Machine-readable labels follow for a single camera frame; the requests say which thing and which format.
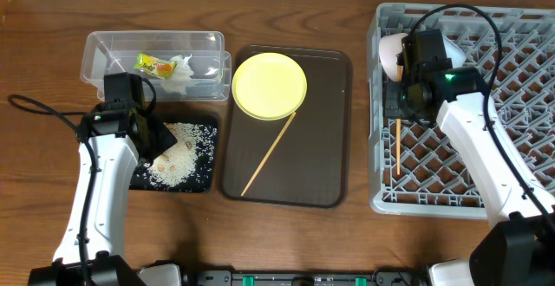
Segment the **yellow round disc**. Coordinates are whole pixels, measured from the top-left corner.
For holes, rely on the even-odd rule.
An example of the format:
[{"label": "yellow round disc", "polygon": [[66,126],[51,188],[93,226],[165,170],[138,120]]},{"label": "yellow round disc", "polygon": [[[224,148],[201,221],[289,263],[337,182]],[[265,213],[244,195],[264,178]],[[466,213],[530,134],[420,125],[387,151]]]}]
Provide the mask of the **yellow round disc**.
[{"label": "yellow round disc", "polygon": [[277,120],[292,114],[303,103],[306,76],[290,57],[262,53],[237,68],[232,92],[245,113],[261,120]]}]

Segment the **clear plastic container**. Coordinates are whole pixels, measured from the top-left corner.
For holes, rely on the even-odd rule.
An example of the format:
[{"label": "clear plastic container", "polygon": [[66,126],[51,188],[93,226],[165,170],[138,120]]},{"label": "clear plastic container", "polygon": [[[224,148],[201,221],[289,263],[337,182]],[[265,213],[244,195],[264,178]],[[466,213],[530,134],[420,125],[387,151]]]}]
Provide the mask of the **clear plastic container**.
[{"label": "clear plastic container", "polygon": [[[225,101],[232,81],[232,58],[224,46],[224,36],[218,31],[96,31],[87,38],[81,77],[98,88],[101,100],[104,75],[128,72],[152,82],[158,100]],[[139,53],[163,60],[191,56],[188,63],[194,74],[184,81],[156,78],[134,69]],[[145,98],[152,98],[150,88],[145,85],[144,90]]]}]

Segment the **yellow snack wrapper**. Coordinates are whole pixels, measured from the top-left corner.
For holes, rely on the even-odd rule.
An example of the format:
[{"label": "yellow snack wrapper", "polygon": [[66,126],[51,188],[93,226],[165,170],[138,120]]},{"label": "yellow snack wrapper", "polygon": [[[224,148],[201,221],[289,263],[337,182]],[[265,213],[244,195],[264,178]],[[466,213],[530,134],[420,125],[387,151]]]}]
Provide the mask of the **yellow snack wrapper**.
[{"label": "yellow snack wrapper", "polygon": [[155,77],[166,79],[172,74],[176,61],[164,61],[157,57],[139,53],[134,68]]}]

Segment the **wood grain surface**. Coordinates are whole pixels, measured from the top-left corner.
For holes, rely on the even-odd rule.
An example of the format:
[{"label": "wood grain surface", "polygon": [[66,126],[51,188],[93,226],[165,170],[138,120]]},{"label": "wood grain surface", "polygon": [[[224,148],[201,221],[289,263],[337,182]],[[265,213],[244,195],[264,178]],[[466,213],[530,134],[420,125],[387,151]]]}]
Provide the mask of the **wood grain surface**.
[{"label": "wood grain surface", "polygon": [[[349,189],[338,208],[231,201],[216,188],[131,191],[125,250],[132,267],[174,259],[189,270],[355,272],[468,257],[486,222],[379,215],[369,206],[365,33],[383,2],[555,9],[555,0],[12,0],[0,33],[0,284],[25,284],[30,269],[50,264],[79,170],[71,130],[10,107],[6,96],[25,94],[59,110],[92,108],[95,88],[80,80],[80,68],[95,30],[219,30],[232,55],[252,43],[336,49],[354,66]],[[180,105],[225,121],[225,102]]]}]

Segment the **white plastic dish rack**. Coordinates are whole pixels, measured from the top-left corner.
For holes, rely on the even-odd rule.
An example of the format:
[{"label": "white plastic dish rack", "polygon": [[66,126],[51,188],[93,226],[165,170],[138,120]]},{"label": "white plastic dish rack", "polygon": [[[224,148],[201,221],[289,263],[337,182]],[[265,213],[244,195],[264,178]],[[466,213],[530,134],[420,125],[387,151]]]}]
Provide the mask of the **white plastic dish rack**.
[{"label": "white plastic dish rack", "polygon": [[[383,117],[387,76],[378,57],[380,38],[408,33],[441,4],[382,3],[370,24],[367,73],[370,91],[370,205],[379,213],[448,218],[486,218],[478,190],[448,138],[435,129],[403,121],[402,174],[395,175],[394,120]],[[522,157],[547,190],[555,192],[555,11],[480,7],[503,40],[503,60],[492,97]],[[440,29],[490,79],[497,51],[493,31],[475,12],[449,9],[421,29]]]}]

